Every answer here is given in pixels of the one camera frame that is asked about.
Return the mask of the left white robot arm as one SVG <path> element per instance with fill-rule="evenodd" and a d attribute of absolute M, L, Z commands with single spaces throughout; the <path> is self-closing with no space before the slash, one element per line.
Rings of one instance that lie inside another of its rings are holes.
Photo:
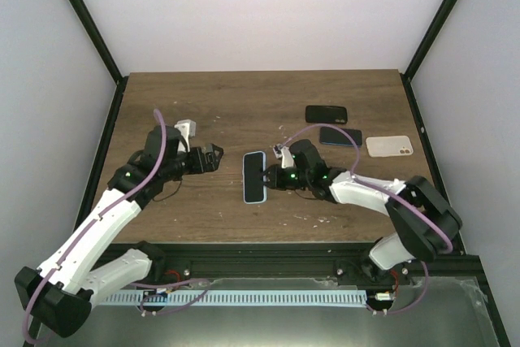
<path fill-rule="evenodd" d="M 69 239 L 39 267 L 18 272 L 15 286 L 26 316 L 69 337 L 112 293 L 134 282 L 156 285 L 165 278 L 166 255 L 146 241 L 101 267 L 95 264 L 166 183 L 219 168 L 223 148 L 211 143 L 190 146 L 192 126 L 185 120 L 150 131 L 144 148 L 115 171 L 97 205 Z"/>

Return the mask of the left black frame post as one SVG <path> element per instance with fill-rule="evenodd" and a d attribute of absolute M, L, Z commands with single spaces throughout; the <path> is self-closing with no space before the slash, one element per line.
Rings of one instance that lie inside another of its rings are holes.
<path fill-rule="evenodd" d="M 94 48 L 96 49 L 100 59 L 102 60 L 105 68 L 110 74 L 111 79 L 118 85 L 123 80 L 123 75 L 119 70 L 108 46 L 103 39 L 97 24 L 94 21 L 88 7 L 84 0 L 68 0 L 72 9 L 76 13 L 80 23 L 82 24 L 85 32 L 89 36 Z"/>

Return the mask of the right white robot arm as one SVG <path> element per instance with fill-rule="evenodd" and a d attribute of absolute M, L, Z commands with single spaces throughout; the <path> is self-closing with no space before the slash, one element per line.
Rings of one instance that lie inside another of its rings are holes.
<path fill-rule="evenodd" d="M 315 169 L 274 164 L 261 177 L 269 189 L 307 189 L 318 200 L 360 206 L 389 217 L 395 232 L 376 241 L 361 264 L 362 277 L 370 284 L 383 282 L 401 263 L 433 262 L 452 253 L 453 239 L 462 227 L 457 212 L 422 176 L 377 180 L 323 164 Z"/>

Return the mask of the right black frame post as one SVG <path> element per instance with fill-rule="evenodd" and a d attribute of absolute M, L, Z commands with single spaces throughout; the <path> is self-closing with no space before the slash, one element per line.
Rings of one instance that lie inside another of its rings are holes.
<path fill-rule="evenodd" d="M 458 0 L 442 0 L 403 74 L 407 80 L 412 80 L 417 74 L 457 2 Z"/>

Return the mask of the dark blue phone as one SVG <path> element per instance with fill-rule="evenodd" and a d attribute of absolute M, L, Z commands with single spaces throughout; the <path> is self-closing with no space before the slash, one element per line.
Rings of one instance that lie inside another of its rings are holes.
<path fill-rule="evenodd" d="M 318 140 L 324 145 L 336 146 L 362 146 L 362 131 L 358 129 L 343 128 L 342 132 L 333 128 L 322 127 Z"/>

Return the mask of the black frame post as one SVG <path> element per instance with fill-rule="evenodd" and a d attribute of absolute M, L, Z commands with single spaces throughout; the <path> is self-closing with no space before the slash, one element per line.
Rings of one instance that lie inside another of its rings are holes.
<path fill-rule="evenodd" d="M 417 74 L 457 2 L 458 0 L 442 0 L 403 74 L 407 80 L 412 80 Z"/>
<path fill-rule="evenodd" d="M 102 60 L 105 68 L 110 74 L 111 79 L 118 85 L 123 80 L 123 75 L 119 70 L 108 46 L 103 39 L 97 24 L 94 21 L 88 7 L 84 0 L 68 0 L 72 9 L 76 13 L 80 23 L 82 24 L 85 32 L 89 36 L 94 48 L 96 49 L 100 59 Z"/>

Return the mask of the white phone case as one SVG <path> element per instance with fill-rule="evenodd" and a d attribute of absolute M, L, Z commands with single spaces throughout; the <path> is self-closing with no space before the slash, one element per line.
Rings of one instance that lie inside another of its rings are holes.
<path fill-rule="evenodd" d="M 407 136 L 368 137 L 366 148 L 372 158 L 410 156 L 414 152 Z"/>

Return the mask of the black phone case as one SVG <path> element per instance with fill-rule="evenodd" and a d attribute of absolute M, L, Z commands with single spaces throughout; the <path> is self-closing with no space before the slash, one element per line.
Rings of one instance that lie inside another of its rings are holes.
<path fill-rule="evenodd" d="M 308 124 L 346 124 L 348 111 L 344 106 L 308 105 L 305 121 Z"/>

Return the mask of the black aluminium frame rail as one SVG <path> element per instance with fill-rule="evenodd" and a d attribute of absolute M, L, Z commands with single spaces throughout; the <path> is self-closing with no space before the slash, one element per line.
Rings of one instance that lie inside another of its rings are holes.
<path fill-rule="evenodd" d="M 369 242 L 157 243 L 167 268 L 192 277 L 327 278 L 359 269 Z"/>

